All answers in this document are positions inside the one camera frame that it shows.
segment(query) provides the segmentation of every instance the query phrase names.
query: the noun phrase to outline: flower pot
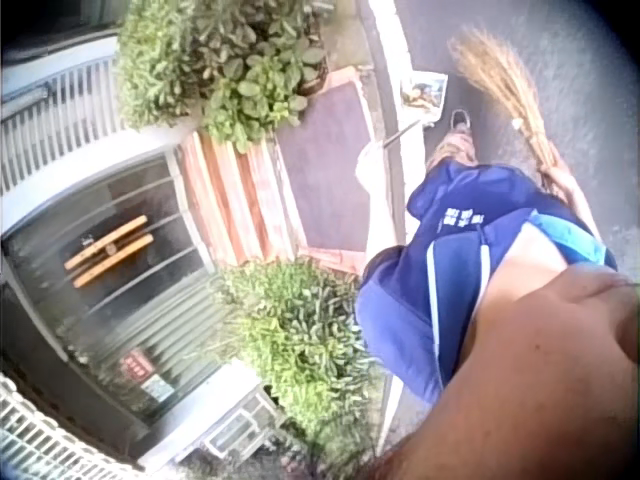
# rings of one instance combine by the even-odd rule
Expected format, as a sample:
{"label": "flower pot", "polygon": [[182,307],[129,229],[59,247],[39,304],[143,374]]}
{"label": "flower pot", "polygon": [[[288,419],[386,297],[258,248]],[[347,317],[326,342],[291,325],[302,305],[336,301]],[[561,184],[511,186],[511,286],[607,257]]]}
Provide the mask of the flower pot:
{"label": "flower pot", "polygon": [[318,76],[315,80],[311,80],[310,82],[303,83],[300,85],[300,89],[298,93],[305,97],[310,97],[311,95],[315,95],[324,87],[325,82],[327,81],[327,75],[329,75],[329,66],[327,65],[327,57],[325,57],[320,65],[318,65]]}

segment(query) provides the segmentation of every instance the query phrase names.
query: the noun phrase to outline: sticker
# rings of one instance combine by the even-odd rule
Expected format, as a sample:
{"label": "sticker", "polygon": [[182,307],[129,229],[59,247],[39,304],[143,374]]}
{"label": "sticker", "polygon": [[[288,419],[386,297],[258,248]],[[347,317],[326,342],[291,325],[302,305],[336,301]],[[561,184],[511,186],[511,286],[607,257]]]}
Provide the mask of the sticker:
{"label": "sticker", "polygon": [[136,383],[144,382],[155,368],[139,348],[134,348],[120,359],[120,366],[124,374]]}
{"label": "sticker", "polygon": [[175,389],[165,382],[157,373],[152,375],[146,382],[140,385],[142,389],[162,403],[171,396]]}

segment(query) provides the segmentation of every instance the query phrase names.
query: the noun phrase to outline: sign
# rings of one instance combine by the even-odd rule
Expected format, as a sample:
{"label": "sign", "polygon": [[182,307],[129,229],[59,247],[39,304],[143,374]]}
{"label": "sign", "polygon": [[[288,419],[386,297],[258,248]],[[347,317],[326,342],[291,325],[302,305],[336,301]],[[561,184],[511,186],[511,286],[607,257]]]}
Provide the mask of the sign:
{"label": "sign", "polygon": [[155,368],[139,348],[134,348],[122,357],[120,366],[124,374],[136,383],[144,382],[155,372]]}

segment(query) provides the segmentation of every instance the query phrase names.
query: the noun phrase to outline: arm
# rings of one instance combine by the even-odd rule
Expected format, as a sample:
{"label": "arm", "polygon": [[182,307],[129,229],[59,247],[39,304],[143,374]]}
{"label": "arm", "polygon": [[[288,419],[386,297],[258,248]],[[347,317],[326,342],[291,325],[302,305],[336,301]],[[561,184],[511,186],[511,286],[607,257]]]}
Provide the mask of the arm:
{"label": "arm", "polygon": [[369,194],[369,234],[366,262],[385,248],[398,245],[395,225],[387,202],[384,149],[380,142],[369,143],[358,157],[356,177]]}
{"label": "arm", "polygon": [[591,207],[589,207],[587,197],[580,188],[580,185],[578,185],[578,181],[571,174],[569,167],[562,159],[558,149],[553,145],[553,143],[551,144],[551,149],[555,156],[557,166],[543,167],[540,169],[540,173],[548,177],[562,191],[562,193],[564,193],[567,203],[569,204],[569,208],[571,208],[573,213],[575,213],[576,216],[582,220],[587,227],[589,227],[593,236],[597,240],[602,241],[596,222],[593,219],[593,214],[591,213]]}
{"label": "arm", "polygon": [[616,478],[638,445],[637,315],[628,280],[565,270],[501,312],[369,478]]}

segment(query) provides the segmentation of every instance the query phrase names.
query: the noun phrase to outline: road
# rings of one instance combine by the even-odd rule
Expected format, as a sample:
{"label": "road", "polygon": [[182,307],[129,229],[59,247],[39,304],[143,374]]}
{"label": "road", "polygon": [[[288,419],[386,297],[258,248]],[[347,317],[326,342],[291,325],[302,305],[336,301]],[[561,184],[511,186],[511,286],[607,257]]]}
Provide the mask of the road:
{"label": "road", "polygon": [[[640,279],[638,71],[599,17],[557,0],[396,0],[396,6],[414,69],[454,75],[443,118],[466,108],[480,162],[531,171],[509,120],[455,76],[447,42],[471,26],[516,48],[538,87],[547,133],[582,185],[606,244],[621,270]],[[425,132],[427,155],[447,128],[445,121]],[[405,389],[388,444],[426,412]]]}

